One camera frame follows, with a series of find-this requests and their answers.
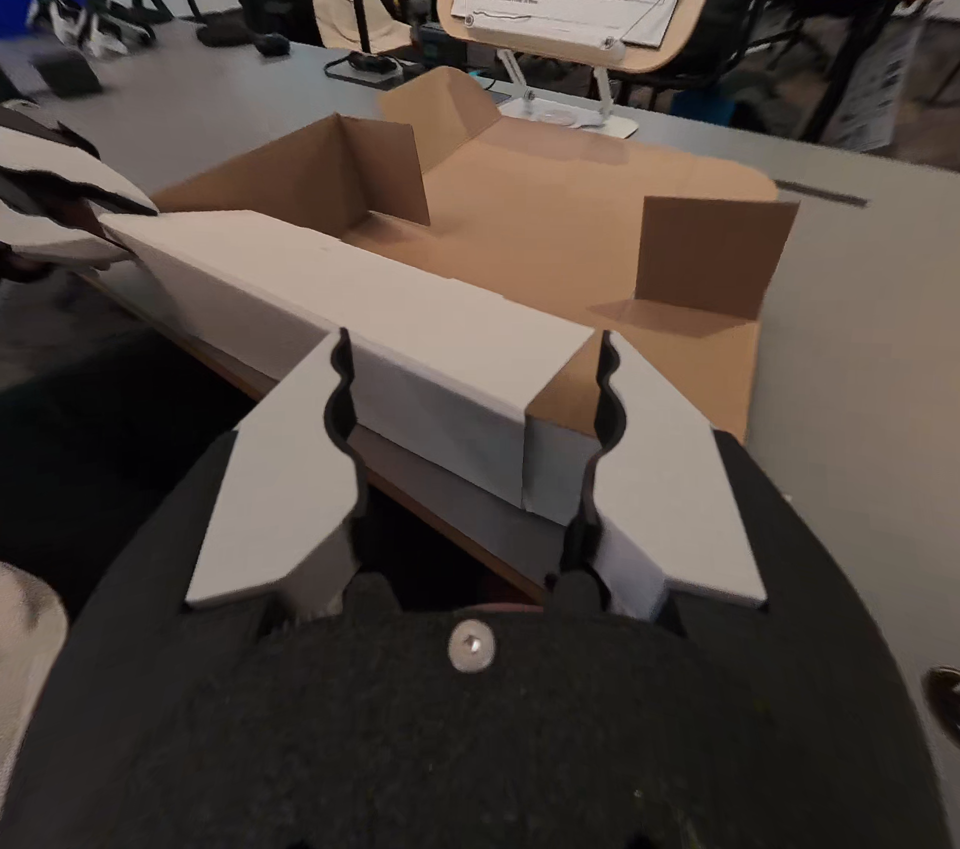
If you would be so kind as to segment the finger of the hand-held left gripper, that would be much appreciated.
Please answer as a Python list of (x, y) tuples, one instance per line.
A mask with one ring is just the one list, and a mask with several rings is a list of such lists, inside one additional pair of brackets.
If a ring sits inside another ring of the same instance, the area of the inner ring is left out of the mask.
[(52, 265), (113, 265), (132, 258), (130, 250), (105, 234), (6, 202), (1, 202), (1, 243), (25, 260)]
[(1, 171), (8, 191), (21, 200), (54, 196), (85, 200), (115, 214), (159, 214), (144, 192), (89, 152), (16, 128), (1, 129)]

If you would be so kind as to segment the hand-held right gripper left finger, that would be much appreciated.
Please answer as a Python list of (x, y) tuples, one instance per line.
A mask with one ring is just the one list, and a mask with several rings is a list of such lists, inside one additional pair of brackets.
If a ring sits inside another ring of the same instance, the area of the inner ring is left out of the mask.
[(273, 596), (300, 621), (338, 615), (359, 569), (364, 463), (351, 444), (352, 340), (335, 329), (230, 432), (186, 591), (208, 609)]

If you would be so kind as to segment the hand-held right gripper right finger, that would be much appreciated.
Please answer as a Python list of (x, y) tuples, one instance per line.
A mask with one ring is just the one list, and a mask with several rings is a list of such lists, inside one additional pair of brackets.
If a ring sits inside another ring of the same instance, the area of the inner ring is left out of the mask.
[(594, 431), (560, 579), (580, 572), (602, 607), (653, 623), (675, 594), (768, 602), (707, 417), (621, 334), (603, 332)]

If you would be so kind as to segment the white and brown cardboard box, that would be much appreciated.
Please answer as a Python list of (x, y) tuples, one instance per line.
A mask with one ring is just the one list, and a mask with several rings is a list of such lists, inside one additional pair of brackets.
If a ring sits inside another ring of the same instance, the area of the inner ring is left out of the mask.
[(360, 424), (556, 524), (619, 334), (744, 441), (797, 215), (738, 163), (500, 111), (444, 67), (102, 216), (187, 333), (281, 380), (353, 338)]

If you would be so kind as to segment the small blue box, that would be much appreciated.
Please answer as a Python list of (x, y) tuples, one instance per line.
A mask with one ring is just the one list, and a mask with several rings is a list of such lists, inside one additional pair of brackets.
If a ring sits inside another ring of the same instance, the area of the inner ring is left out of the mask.
[(716, 89), (685, 89), (674, 93), (669, 115), (697, 123), (729, 127), (738, 102)]

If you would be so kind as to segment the dark electronic box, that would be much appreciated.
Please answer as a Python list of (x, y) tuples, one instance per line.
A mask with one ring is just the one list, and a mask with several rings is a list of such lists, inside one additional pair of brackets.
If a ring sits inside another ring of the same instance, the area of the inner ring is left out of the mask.
[(427, 69), (447, 67), (465, 72), (470, 68), (468, 44), (451, 36), (438, 23), (420, 24), (416, 28), (416, 44)]

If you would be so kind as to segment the dark square object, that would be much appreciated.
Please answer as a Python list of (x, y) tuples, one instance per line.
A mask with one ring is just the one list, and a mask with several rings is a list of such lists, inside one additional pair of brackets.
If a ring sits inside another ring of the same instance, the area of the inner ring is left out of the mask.
[(32, 56), (30, 63), (49, 91), (59, 99), (85, 99), (104, 92), (98, 75), (81, 53), (49, 52)]

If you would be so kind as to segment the white blurred device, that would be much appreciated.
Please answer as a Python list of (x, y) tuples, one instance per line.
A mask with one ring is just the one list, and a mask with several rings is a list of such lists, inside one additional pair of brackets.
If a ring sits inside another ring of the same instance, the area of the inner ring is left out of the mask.
[(157, 40), (154, 29), (127, 22), (106, 11), (77, 8), (66, 0), (53, 0), (47, 21), (59, 43), (96, 59), (121, 58), (150, 49)]

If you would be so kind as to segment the black tape strip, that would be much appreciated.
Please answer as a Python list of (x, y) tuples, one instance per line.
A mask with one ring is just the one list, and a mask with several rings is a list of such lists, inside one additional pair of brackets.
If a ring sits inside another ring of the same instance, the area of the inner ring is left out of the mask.
[(856, 209), (866, 209), (871, 205), (869, 198), (829, 190), (815, 185), (780, 179), (774, 179), (774, 184), (781, 194), (798, 195), (802, 198), (816, 199), (822, 202)]

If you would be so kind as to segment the white folding stand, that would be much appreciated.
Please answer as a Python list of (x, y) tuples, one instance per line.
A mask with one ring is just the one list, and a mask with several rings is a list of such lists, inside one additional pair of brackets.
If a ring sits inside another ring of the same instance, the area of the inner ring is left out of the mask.
[(634, 120), (614, 114), (615, 101), (606, 67), (594, 66), (592, 69), (599, 91), (599, 109), (591, 110), (538, 97), (534, 88), (527, 84), (515, 53), (499, 48), (496, 54), (511, 84), (510, 100), (498, 107), (501, 115), (527, 123), (581, 130), (618, 140), (627, 140), (638, 131), (638, 124)]

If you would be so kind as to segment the white printed sign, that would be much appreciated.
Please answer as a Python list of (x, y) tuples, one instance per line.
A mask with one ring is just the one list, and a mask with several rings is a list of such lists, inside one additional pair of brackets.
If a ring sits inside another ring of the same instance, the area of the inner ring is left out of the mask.
[(864, 153), (893, 142), (906, 82), (926, 27), (926, 20), (919, 18), (884, 29), (856, 64), (823, 132), (823, 145)]

